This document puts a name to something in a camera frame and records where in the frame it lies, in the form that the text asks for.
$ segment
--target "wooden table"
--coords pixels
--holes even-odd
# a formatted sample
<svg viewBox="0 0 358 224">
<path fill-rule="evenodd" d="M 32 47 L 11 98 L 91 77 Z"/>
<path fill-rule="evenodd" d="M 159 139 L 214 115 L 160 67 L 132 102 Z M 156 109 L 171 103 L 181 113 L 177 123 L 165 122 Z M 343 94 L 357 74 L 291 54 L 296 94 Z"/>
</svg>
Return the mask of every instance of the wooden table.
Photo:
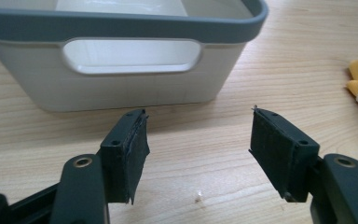
<svg viewBox="0 0 358 224">
<path fill-rule="evenodd" d="M 247 151 L 254 105 L 292 121 L 321 156 L 358 160 L 358 104 L 345 87 L 358 58 L 358 1 L 268 5 L 215 100 L 146 108 L 151 154 L 134 206 L 109 206 L 113 223 L 312 223 L 311 196 L 286 203 Z M 129 110 L 41 110 L 0 63 L 0 192 L 14 203 L 57 183 L 63 164 L 95 153 Z"/>
</svg>

